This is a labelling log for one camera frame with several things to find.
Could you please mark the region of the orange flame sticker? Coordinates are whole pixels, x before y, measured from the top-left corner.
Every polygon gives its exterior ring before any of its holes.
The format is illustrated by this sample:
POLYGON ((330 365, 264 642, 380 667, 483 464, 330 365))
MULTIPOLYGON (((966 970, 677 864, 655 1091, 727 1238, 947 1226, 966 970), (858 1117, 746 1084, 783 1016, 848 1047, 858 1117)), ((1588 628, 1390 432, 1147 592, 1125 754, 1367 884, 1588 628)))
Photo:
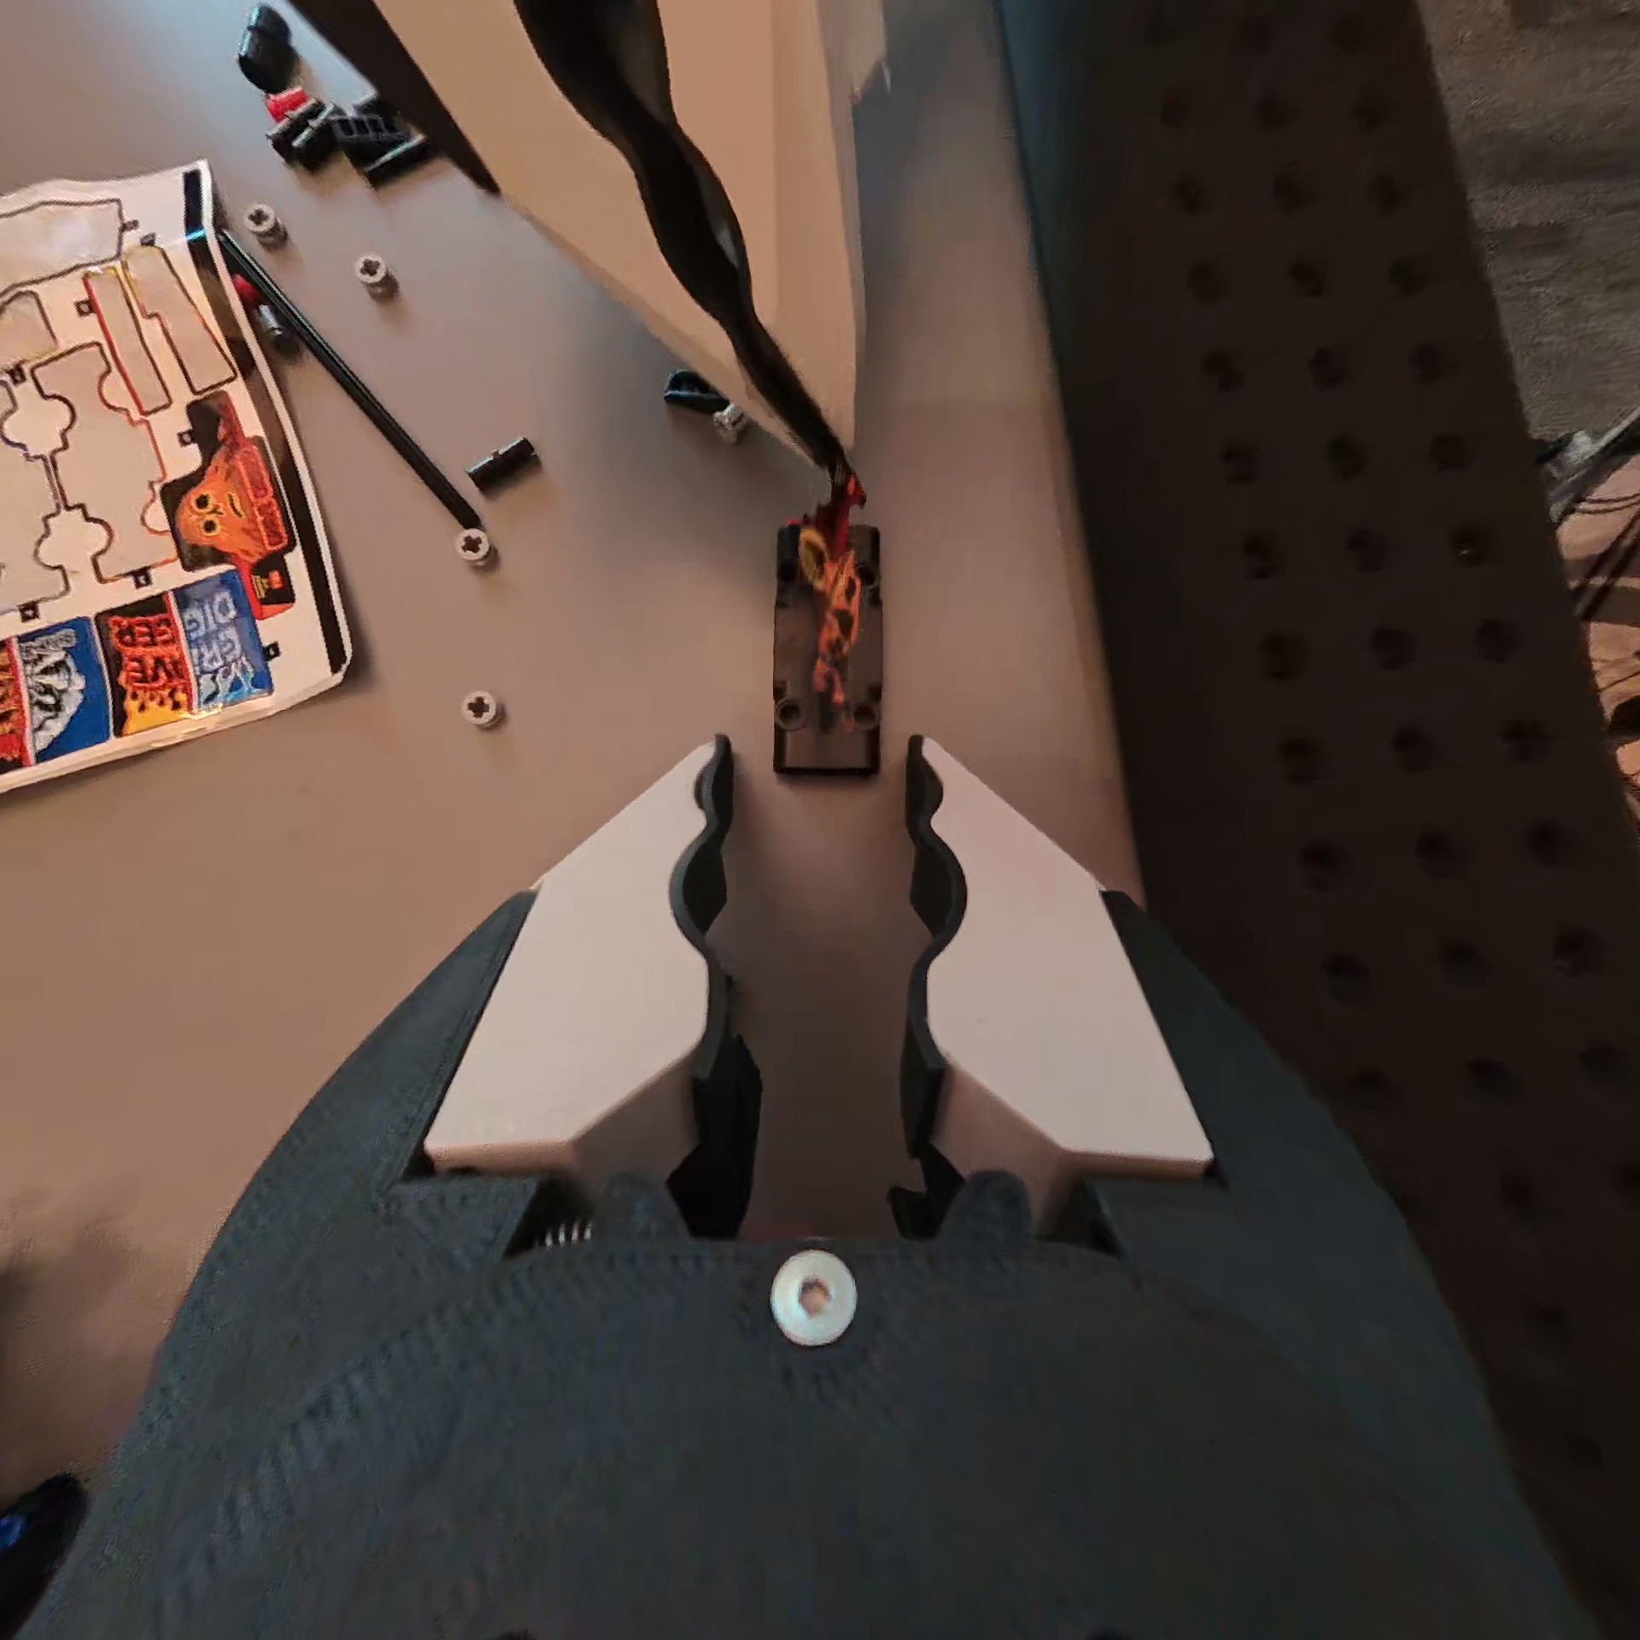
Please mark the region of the orange flame sticker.
POLYGON ((850 667, 863 596, 852 543, 852 515, 865 500, 867 491, 857 473, 836 474, 829 500, 800 519, 797 531, 797 567, 811 585, 816 609, 811 690, 845 732, 855 731, 850 667))

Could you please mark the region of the grey desk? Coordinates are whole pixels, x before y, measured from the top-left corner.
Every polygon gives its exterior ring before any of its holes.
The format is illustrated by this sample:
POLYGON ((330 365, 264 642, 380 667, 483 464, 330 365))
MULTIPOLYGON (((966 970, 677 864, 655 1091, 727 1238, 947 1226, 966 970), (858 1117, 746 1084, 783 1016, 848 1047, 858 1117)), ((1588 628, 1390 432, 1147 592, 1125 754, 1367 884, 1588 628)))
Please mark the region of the grey desk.
POLYGON ((817 471, 664 404, 667 348, 447 162, 377 192, 272 153, 247 3, 18 3, 4 192, 204 157, 267 203, 279 283, 453 481, 453 520, 315 358, 279 377, 344 584, 346 681, 4 794, 4 1501, 95 1474, 196 1269, 332 1072, 510 895, 717 732, 711 932, 763 1076, 749 1238, 893 1231, 922 925, 908 737, 940 741, 1113 888, 1140 888, 992 3, 887 3, 857 109, 869 338, 857 462, 882 532, 884 770, 771 770, 773 546, 817 471), (356 276, 397 273, 392 298, 356 276), (477 688, 505 703, 464 720, 477 688))

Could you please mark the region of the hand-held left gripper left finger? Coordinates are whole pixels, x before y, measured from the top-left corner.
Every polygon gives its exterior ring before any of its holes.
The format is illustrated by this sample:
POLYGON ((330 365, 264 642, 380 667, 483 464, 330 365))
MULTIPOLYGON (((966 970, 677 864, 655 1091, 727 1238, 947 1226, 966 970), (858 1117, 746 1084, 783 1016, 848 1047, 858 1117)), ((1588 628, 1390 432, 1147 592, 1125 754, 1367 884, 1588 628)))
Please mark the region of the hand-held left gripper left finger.
POLYGON ((667 1187, 699 1236, 747 1219, 764 1082, 711 930, 735 758, 688 751, 534 884, 423 1139, 442 1175, 667 1187))

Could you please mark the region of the long black toy axle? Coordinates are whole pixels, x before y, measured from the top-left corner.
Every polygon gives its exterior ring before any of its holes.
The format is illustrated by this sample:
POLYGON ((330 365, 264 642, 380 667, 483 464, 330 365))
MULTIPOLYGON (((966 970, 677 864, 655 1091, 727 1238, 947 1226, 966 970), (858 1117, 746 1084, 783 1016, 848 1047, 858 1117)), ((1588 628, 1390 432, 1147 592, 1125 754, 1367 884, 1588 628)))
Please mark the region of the long black toy axle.
POLYGON ((445 474, 428 450, 423 449, 365 379, 360 377, 358 370, 342 358, 332 341, 324 338, 317 324, 284 291, 276 276, 272 276, 231 232, 219 232, 218 245, 230 271, 254 288, 262 303, 295 334, 298 344, 322 365, 366 421, 399 455, 402 464, 421 481, 435 500, 442 503, 459 529, 484 532, 486 524, 483 515, 469 502, 465 493, 457 488, 455 481, 445 474))

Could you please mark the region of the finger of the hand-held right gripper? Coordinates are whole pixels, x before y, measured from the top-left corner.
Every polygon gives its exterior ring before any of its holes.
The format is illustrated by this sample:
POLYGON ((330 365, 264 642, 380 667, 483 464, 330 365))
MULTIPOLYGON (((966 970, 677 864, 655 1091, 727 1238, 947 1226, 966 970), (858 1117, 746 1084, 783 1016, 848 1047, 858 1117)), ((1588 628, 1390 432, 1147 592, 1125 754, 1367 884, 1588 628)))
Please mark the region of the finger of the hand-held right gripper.
POLYGON ((829 481, 852 471, 759 321, 729 196, 641 3, 382 3, 503 198, 829 481))
POLYGON ((740 228, 758 321, 846 455, 867 334, 855 112, 887 68, 877 1, 660 1, 669 107, 740 228))

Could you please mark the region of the sticker sheet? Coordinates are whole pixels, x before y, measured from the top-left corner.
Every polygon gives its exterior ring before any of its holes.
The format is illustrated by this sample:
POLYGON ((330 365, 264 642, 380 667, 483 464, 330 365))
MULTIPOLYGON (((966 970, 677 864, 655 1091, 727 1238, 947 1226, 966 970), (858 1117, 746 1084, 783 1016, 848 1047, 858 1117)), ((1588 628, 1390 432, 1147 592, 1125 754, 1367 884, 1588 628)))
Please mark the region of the sticker sheet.
POLYGON ((2 789, 269 719, 354 660, 211 165, 2 201, 2 789))

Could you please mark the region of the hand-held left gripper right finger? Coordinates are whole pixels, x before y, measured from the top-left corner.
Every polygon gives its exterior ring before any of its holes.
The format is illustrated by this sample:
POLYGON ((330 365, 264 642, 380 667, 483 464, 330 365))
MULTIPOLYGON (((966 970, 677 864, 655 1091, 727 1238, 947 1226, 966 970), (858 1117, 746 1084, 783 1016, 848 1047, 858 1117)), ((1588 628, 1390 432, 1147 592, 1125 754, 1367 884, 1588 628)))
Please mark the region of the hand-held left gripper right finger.
POLYGON ((1207 1178, 1214 1142, 1101 879, 927 734, 904 819, 925 944, 899 1072, 920 1185, 893 1188, 898 1229, 932 1238, 981 1173, 1022 1185, 1038 1231, 1091 1180, 1207 1178))

